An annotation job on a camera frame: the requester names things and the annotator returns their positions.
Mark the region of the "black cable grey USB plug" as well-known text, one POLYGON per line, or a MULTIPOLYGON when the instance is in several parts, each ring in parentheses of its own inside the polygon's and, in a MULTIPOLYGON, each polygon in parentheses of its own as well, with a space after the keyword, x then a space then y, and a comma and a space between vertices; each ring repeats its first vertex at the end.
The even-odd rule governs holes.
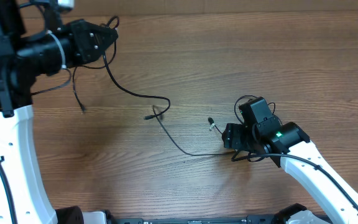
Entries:
MULTIPOLYGON (((211 136, 201 136, 201 142, 198 142, 198 133, 191 137, 192 129, 185 130, 184 127, 179 126, 179 129, 174 129, 173 126, 165 124, 162 115, 158 116, 158 124, 162 128, 162 131, 167 134, 169 140, 173 145, 182 153, 191 157, 211 157, 211 156, 228 156, 233 155, 233 149, 223 149, 221 146, 213 146, 212 143, 206 143, 204 141, 210 141, 211 136)), ((213 133, 213 137, 219 137, 219 133, 213 133)))

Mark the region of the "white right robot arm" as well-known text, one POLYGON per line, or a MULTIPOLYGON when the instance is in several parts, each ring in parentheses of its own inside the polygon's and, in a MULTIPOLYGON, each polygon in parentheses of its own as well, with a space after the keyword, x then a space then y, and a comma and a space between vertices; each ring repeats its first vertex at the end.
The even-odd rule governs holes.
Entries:
POLYGON ((358 223, 358 193, 328 164, 315 143, 294 122, 282 123, 275 103, 247 95, 234 103, 239 123, 227 124, 224 147, 233 162, 269 158, 311 195, 333 223, 358 223))

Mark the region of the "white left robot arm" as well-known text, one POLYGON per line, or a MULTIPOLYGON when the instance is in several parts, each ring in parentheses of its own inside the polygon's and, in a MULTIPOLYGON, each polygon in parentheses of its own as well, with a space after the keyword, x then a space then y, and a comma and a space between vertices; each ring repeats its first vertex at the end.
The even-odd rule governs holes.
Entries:
POLYGON ((102 57, 116 45, 119 18, 105 25, 83 19, 62 22, 73 1, 29 1, 44 28, 27 35, 22 6, 0 1, 0 223, 114 223, 107 210, 52 207, 34 144, 32 86, 40 75, 70 71, 102 57))

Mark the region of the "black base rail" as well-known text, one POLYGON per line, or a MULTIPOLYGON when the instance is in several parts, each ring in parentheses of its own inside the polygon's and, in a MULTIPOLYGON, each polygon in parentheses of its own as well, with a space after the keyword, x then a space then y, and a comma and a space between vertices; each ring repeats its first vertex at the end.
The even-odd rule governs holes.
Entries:
POLYGON ((114 218, 108 224, 274 224, 284 223, 274 215, 248 215, 246 217, 232 218, 168 218, 168 219, 142 219, 142 218, 114 218))

